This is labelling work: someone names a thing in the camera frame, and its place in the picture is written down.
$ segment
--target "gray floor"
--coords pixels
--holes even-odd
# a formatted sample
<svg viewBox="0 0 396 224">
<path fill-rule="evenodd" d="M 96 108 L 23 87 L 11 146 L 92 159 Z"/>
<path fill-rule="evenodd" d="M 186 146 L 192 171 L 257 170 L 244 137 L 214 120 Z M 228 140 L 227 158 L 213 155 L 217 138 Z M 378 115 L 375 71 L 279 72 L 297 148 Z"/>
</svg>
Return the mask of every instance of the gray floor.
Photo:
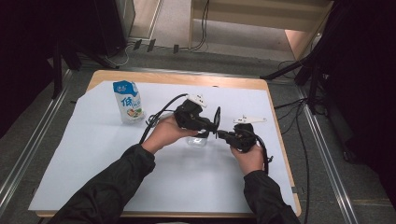
<svg viewBox="0 0 396 224">
<path fill-rule="evenodd" d="M 157 30 L 156 35 L 158 43 L 178 44 L 178 37 L 175 41 L 169 38 L 165 33 Z M 257 51 L 254 51 L 248 57 L 248 49 L 245 48 L 243 55 L 239 55 L 238 50 L 231 50 L 227 53 L 228 48 L 217 45 L 215 48 L 212 40 L 221 38 L 215 36 L 208 38 L 210 49 L 213 52 L 188 52 L 181 51 L 173 53 L 173 49 L 156 47 L 152 52 L 147 52 L 147 46 L 143 45 L 138 50 L 128 49 L 128 62 L 120 67 L 120 70 L 135 70 L 137 68 L 161 69 L 159 72 L 166 71 L 192 71 L 210 73 L 213 76 L 230 76 L 230 77 L 249 77 L 258 78 L 259 75 L 271 74 L 278 69 L 280 62 L 290 59 L 291 52 L 285 46 L 285 36 L 277 35 L 279 39 L 276 43 L 282 43 L 278 47 L 263 47 L 267 49 L 276 49 L 279 52 L 261 51 L 261 57 L 255 57 Z M 40 218 L 35 213 L 27 210 L 30 201 L 33 198 L 35 189 L 38 187 L 41 177 L 43 176 L 48 163 L 53 155 L 54 150 L 59 145 L 67 121 L 73 114 L 75 102 L 84 94 L 88 83 L 94 71 L 103 69 L 97 63 L 81 56 L 83 65 L 79 71 L 71 71 L 72 76 L 68 91 L 64 97 L 59 110 L 55 114 L 49 128 L 47 129 L 38 149 L 33 156 L 21 182 L 16 188 L 10 202 L 3 215 L 0 216 L 0 223 L 32 223 L 36 224 Z M 115 63 L 125 63 L 127 58 L 123 52 L 111 60 Z M 269 82 L 270 92 L 274 105 L 283 105 L 300 98 L 299 88 L 296 87 L 292 79 L 294 74 L 286 74 L 286 77 L 280 77 L 277 80 Z M 33 134 L 37 123 L 45 113 L 51 102 L 52 86 L 49 85 L 35 99 L 31 106 L 20 116 L 14 123 L 8 133 L 0 139 L 0 183 L 3 185 L 8 174 L 11 172 L 14 164 L 17 162 L 29 138 Z M 278 118 L 288 113 L 290 108 L 283 108 L 276 111 Z M 286 116 L 279 121 L 281 131 L 285 131 L 292 120 L 294 113 Z M 356 213 L 359 223 L 396 223 L 396 213 L 391 206 L 387 195 L 379 184 L 377 175 L 364 164 L 350 164 L 345 162 L 342 155 L 341 143 L 336 138 L 332 125 L 324 116 L 316 116 L 320 125 L 320 130 L 325 137 L 327 147 L 331 153 L 336 169 L 346 188 L 354 212 Z M 310 166 L 310 208 L 308 213 L 308 223 L 347 223 L 344 220 L 342 210 L 334 193 L 332 183 L 328 172 L 320 156 L 317 142 L 309 126 L 307 116 L 302 114 L 299 117 L 299 124 L 302 130 L 304 142 L 308 152 Z M 306 213 L 306 167 L 304 150 L 299 139 L 296 123 L 291 129 L 283 134 L 285 149 L 287 150 L 290 169 L 296 184 L 300 203 L 303 212 L 299 219 L 303 222 Z M 200 223 L 209 222 L 208 220 L 199 220 Z"/>
<path fill-rule="evenodd" d="M 151 36 L 156 39 L 156 46 L 188 46 L 190 10 L 191 1 L 163 1 Z M 218 21 L 207 21 L 205 29 L 206 42 L 199 51 L 275 61 L 294 60 L 283 30 Z M 191 45 L 197 46 L 201 37 L 202 21 L 194 20 Z"/>
</svg>

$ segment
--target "cable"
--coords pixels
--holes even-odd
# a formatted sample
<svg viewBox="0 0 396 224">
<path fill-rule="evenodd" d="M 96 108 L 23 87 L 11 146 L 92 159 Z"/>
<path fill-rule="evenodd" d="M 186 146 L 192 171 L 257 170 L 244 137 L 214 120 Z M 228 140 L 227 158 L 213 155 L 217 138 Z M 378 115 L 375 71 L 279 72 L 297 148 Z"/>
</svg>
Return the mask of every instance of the cable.
<svg viewBox="0 0 396 224">
<path fill-rule="evenodd" d="M 289 115 L 289 114 L 291 113 L 291 111 L 292 111 L 294 108 L 296 108 L 296 107 L 298 107 L 298 106 L 299 106 L 299 105 L 296 105 L 295 107 L 293 107 L 292 109 L 290 109 L 289 112 L 288 112 L 286 115 L 280 117 L 280 118 L 277 119 L 277 120 L 282 120 L 282 119 L 285 118 L 287 115 Z"/>
<path fill-rule="evenodd" d="M 260 146 L 262 147 L 262 157 L 263 157 L 263 162 L 264 162 L 264 172 L 266 174 L 269 173 L 269 165 L 268 163 L 270 163 L 273 159 L 273 157 L 268 158 L 268 154 L 267 154 L 267 148 L 265 147 L 264 142 L 262 141 L 262 139 L 255 133 L 250 132 L 248 130 L 245 129 L 239 129 L 239 128 L 234 128 L 235 131 L 239 131 L 239 132 L 244 132 L 244 133 L 248 133 L 250 135 L 253 135 L 256 137 L 256 140 L 259 142 Z"/>
<path fill-rule="evenodd" d="M 320 101 L 321 101 L 320 99 L 316 99 L 314 102 L 315 102 L 315 103 L 320 103 Z M 307 221 L 308 221 L 309 204 L 310 204 L 310 186 L 311 186 L 311 184 L 310 184 L 310 170 L 309 170 L 308 152 L 307 152 L 307 150 L 306 150 L 306 146 L 305 146 L 305 142 L 304 142 L 304 139 L 303 139 L 303 134 L 302 134 L 302 132 L 301 132 L 300 123 L 299 123 L 298 118 L 299 118 L 299 116 L 300 116 L 300 115 L 303 113 L 303 111 L 304 111 L 304 107 L 305 107 L 306 104 L 307 104 L 307 98 L 300 99 L 300 100 L 297 100 L 297 101 L 294 101 L 294 102 L 291 102 L 291 103 L 288 103 L 288 104 L 279 105 L 279 106 L 276 106 L 275 108 L 278 109 L 278 108 L 282 108 L 282 107 L 285 107 L 285 106 L 288 106 L 288 105 L 295 105 L 295 104 L 297 104 L 297 103 L 298 103 L 298 105 L 295 106 L 295 107 L 293 107 L 293 108 L 291 109 L 291 110 L 293 110 L 294 108 L 297 107 L 295 117 L 294 117 L 293 121 L 291 122 L 291 125 L 289 126 L 289 128 L 288 128 L 285 132 L 283 132 L 282 134 L 288 132 L 289 129 L 290 129 L 290 127 L 291 127 L 292 124 L 294 123 L 294 121 L 296 122 L 297 131 L 298 131 L 298 134 L 299 134 L 299 137 L 300 137 L 302 146 L 303 146 L 304 157 L 305 157 L 305 170 L 306 170 L 306 206 L 305 206 L 304 224 L 306 224 Z"/>
<path fill-rule="evenodd" d="M 146 140 L 146 137 L 147 137 L 147 135 L 148 135 L 148 133 L 149 133 L 149 130 L 152 128 L 152 126 L 154 125 L 154 123 L 156 123 L 156 122 L 158 121 L 158 118 L 159 118 L 160 115 L 163 113 L 163 111 L 165 111 L 166 108 L 168 108 L 168 106 L 171 105 L 175 100 L 177 100 L 177 99 L 180 98 L 180 97 L 187 96 L 187 95 L 188 95 L 187 93 L 180 94 L 179 96 L 173 98 L 168 104 L 166 104 L 166 106 L 163 107 L 162 110 L 160 110 L 160 111 L 159 111 L 157 114 L 155 114 L 153 117 L 150 116 L 152 119 L 149 121 L 148 127 L 146 128 L 145 132 L 143 133 L 142 138 L 140 139 L 139 144 L 142 144 L 142 143 Z"/>
<path fill-rule="evenodd" d="M 167 112 L 175 112 L 175 110 L 164 110 L 163 112 L 165 112 L 165 111 L 167 111 Z M 152 120 L 154 120 L 152 125 L 155 126 L 157 121 L 158 121 L 158 120 L 155 120 L 155 115 L 150 115 L 148 117 L 148 120 L 146 120 L 146 124 L 149 125 Z"/>
<path fill-rule="evenodd" d="M 301 140 L 301 143 L 302 143 L 302 145 L 303 145 L 303 149 L 304 149 L 304 156 L 305 156 L 305 169 L 306 169 L 306 207 L 305 207 L 305 217 L 304 217 L 304 224 L 306 224 L 307 223 L 307 221 L 308 221 L 308 214 L 309 214 L 309 196 L 310 196 L 310 186 L 311 186 L 311 184 L 310 184 L 310 179 L 309 179 L 309 162 L 308 162 L 308 152 L 307 152 L 307 150 L 306 150 L 306 146 L 305 146 L 305 143 L 304 143 L 304 139 L 303 139 L 303 135 L 302 135 L 302 133 L 301 133 L 301 130 L 300 130 L 300 124 L 299 124 L 299 122 L 298 122 L 298 117 L 300 116 L 300 114 L 299 114 L 299 110 L 300 110 L 300 108 L 301 108 L 301 105 L 299 105 L 299 108 L 297 109 L 297 113 L 296 113 L 296 117 L 295 117 L 295 120 L 296 120 L 296 125 L 297 125 L 297 130 L 298 130 L 298 134 L 299 134 L 299 136 L 300 136 L 300 140 Z"/>
<path fill-rule="evenodd" d="M 281 65 L 282 63 L 294 63 L 294 62 L 295 62 L 295 61 L 283 61 L 283 62 L 279 63 L 279 64 L 277 65 L 277 71 L 280 70 L 280 65 Z M 285 78 L 290 78 L 290 79 L 293 78 L 293 77 L 288 77 L 288 76 L 286 76 L 286 74 L 283 74 L 282 76 L 285 77 Z"/>
<path fill-rule="evenodd" d="M 296 100 L 296 101 L 294 101 L 294 102 L 291 102 L 291 103 L 288 103 L 288 104 L 284 104 L 284 105 L 277 105 L 277 106 L 274 106 L 274 109 L 275 110 L 277 110 L 277 109 L 279 109 L 279 108 L 282 108 L 282 107 L 286 107 L 286 106 L 289 106 L 289 105 L 294 105 L 294 104 L 299 104 L 299 103 L 302 103 L 302 102 L 308 102 L 308 98 L 303 98 L 303 99 L 299 99 L 299 100 Z M 318 97 L 318 96 L 316 96 L 316 99 L 312 102 L 315 106 L 314 106 L 314 109 L 315 109 L 315 113 L 316 114 L 319 114 L 319 115 L 325 115 L 326 114 L 326 112 L 318 112 L 317 111 L 317 105 L 322 105 L 322 106 L 324 106 L 324 101 L 323 101 L 323 99 L 322 98 L 320 98 L 320 97 Z"/>
<path fill-rule="evenodd" d="M 155 49 L 170 49 L 173 50 L 174 48 L 171 47 L 164 47 L 164 46 L 154 46 Z M 197 50 L 189 50 L 189 48 L 180 48 L 180 51 L 188 51 L 191 53 L 206 53 L 206 51 L 209 49 L 209 46 L 206 44 L 206 49 L 204 51 L 197 51 Z"/>
<path fill-rule="evenodd" d="M 40 218 L 40 220 L 38 220 L 37 224 L 41 224 L 41 223 L 43 223 L 43 221 L 44 221 L 44 218 L 42 217 L 42 218 Z"/>
<path fill-rule="evenodd" d="M 123 65 L 127 64 L 127 63 L 129 62 L 129 55 L 128 55 L 128 52 L 127 52 L 126 50 L 127 50 L 129 47 L 131 47 L 131 46 L 134 46 L 134 43 L 133 43 L 132 45 L 128 45 L 128 46 L 124 49 L 125 55 L 126 55 L 126 57 L 127 57 L 127 59 L 126 59 L 126 61 L 125 61 L 124 63 L 114 63 L 114 62 L 112 62 L 110 59 L 108 59 L 107 56 L 106 56 L 106 59 L 107 59 L 110 63 L 112 63 L 112 64 L 114 64 L 114 65 L 116 65 L 116 66 L 123 66 Z"/>
<path fill-rule="evenodd" d="M 205 8 L 204 8 L 204 13 L 203 13 L 202 19 L 201 19 L 202 38 L 201 38 L 200 43 L 197 46 L 192 47 L 190 49 L 189 48 L 180 48 L 180 49 L 188 49 L 189 51 L 192 51 L 192 50 L 198 50 L 198 49 L 200 49 L 202 47 L 202 45 L 206 41 L 206 23 L 207 23 L 207 14 L 208 14 L 208 12 L 209 12 L 209 0 L 206 1 L 206 5 L 205 5 Z"/>
</svg>

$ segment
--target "right hand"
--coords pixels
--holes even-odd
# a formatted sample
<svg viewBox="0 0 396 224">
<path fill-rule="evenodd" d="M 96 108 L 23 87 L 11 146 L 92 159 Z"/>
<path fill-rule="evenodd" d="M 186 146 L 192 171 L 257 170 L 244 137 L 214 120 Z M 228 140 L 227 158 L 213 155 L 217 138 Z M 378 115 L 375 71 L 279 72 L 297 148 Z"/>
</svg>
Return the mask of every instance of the right hand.
<svg viewBox="0 0 396 224">
<path fill-rule="evenodd" d="M 264 158 L 262 156 L 262 148 L 254 145 L 249 152 L 240 152 L 234 147 L 230 147 L 231 152 L 236 157 L 239 167 L 244 175 L 252 171 L 262 170 Z"/>
<path fill-rule="evenodd" d="M 158 122 L 151 135 L 142 144 L 142 148 L 155 154 L 161 148 L 175 143 L 179 138 L 196 134 L 198 134 L 198 131 L 179 128 L 175 117 L 172 115 Z"/>
</svg>

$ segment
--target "tripod leg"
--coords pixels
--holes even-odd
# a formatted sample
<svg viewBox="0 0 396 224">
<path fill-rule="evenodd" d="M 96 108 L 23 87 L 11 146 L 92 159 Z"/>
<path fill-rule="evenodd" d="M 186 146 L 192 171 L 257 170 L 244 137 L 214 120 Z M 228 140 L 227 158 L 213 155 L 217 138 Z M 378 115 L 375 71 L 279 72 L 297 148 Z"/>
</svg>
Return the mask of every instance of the tripod leg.
<svg viewBox="0 0 396 224">
<path fill-rule="evenodd" d="M 301 67 L 300 71 L 297 73 L 297 76 L 294 78 L 294 82 L 298 86 L 303 86 L 305 82 L 311 77 L 312 75 L 312 65 L 306 63 L 303 67 Z"/>
<path fill-rule="evenodd" d="M 79 70 L 81 67 L 81 61 L 79 60 L 74 49 L 70 48 L 70 46 L 68 46 L 64 40 L 60 42 L 60 49 L 67 66 L 72 70 Z"/>
<path fill-rule="evenodd" d="M 317 88 L 318 88 L 318 77 L 320 74 L 320 67 L 319 65 L 316 63 L 315 67 L 312 71 L 312 78 L 311 78 L 311 85 L 309 87 L 309 94 L 308 94 L 308 107 L 311 110 L 311 113 L 313 115 L 316 114 L 315 111 L 315 100 L 317 97 Z"/>
<path fill-rule="evenodd" d="M 53 94 L 52 99 L 55 99 L 62 89 L 62 61 L 60 43 L 57 41 L 53 48 Z"/>
<path fill-rule="evenodd" d="M 290 65 L 288 65 L 288 66 L 282 68 L 281 70 L 274 72 L 273 74 L 266 75 L 266 76 L 261 75 L 260 78 L 261 78 L 261 79 L 266 79 L 266 80 L 271 80 L 271 79 L 280 77 L 280 76 L 282 76 L 282 75 L 285 75 L 286 73 L 288 73 L 288 72 L 290 72 L 290 71 L 292 71 L 292 70 L 294 70 L 294 69 L 296 69 L 296 68 L 302 66 L 302 64 L 306 61 L 306 59 L 307 59 L 307 58 L 303 58 L 303 59 L 301 59 L 300 61 L 297 61 L 297 62 L 295 62 L 295 63 L 292 63 L 292 64 L 290 64 Z"/>
<path fill-rule="evenodd" d="M 68 40 L 67 43 L 73 47 L 74 49 L 78 50 L 79 52 L 87 55 L 88 57 L 90 57 L 91 59 L 93 59 L 94 61 L 96 61 L 97 63 L 99 63 L 100 65 L 102 65 L 105 68 L 118 68 L 115 67 L 113 65 L 111 65 L 110 63 L 106 62 L 105 60 L 99 58 L 97 55 L 91 53 L 89 50 L 84 49 L 82 46 L 74 43 L 73 41 Z"/>
</svg>

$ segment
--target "metal rail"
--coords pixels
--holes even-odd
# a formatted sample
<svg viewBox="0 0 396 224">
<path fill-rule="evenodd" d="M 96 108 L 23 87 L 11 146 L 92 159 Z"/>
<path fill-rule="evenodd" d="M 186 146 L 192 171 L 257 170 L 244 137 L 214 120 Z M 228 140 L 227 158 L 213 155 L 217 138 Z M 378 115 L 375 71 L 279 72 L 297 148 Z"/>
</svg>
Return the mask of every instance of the metal rail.
<svg viewBox="0 0 396 224">
<path fill-rule="evenodd" d="M 51 102 L 49 103 L 46 112 L 44 113 L 40 122 L 37 124 L 35 131 L 30 137 L 28 143 L 23 149 L 11 172 L 8 174 L 6 181 L 0 188 L 0 217 L 6 211 L 7 205 L 10 202 L 12 195 L 20 184 L 21 179 L 27 170 L 27 167 L 32 161 L 32 158 L 34 157 L 41 143 L 41 140 L 46 134 L 48 127 L 50 126 L 56 112 L 62 104 L 62 101 L 69 87 L 69 81 L 71 79 L 71 76 L 71 70 L 67 70 L 64 75 L 64 88 L 62 89 L 60 94 L 58 94 L 57 98 L 51 100 Z"/>
<path fill-rule="evenodd" d="M 298 91 L 301 98 L 307 97 L 305 91 L 301 87 L 298 87 Z M 332 184 L 332 190 L 334 191 L 335 198 L 337 199 L 338 205 L 340 206 L 344 220 L 346 223 L 358 224 L 359 221 L 347 194 L 347 190 L 344 187 L 334 161 L 332 160 L 332 155 L 320 130 L 317 117 L 311 114 L 311 111 L 307 106 L 304 108 L 304 112 L 308 119 L 308 123 L 311 127 L 315 141 L 317 142 L 320 157 L 323 160 L 324 167 L 330 179 L 330 183 Z"/>
</svg>

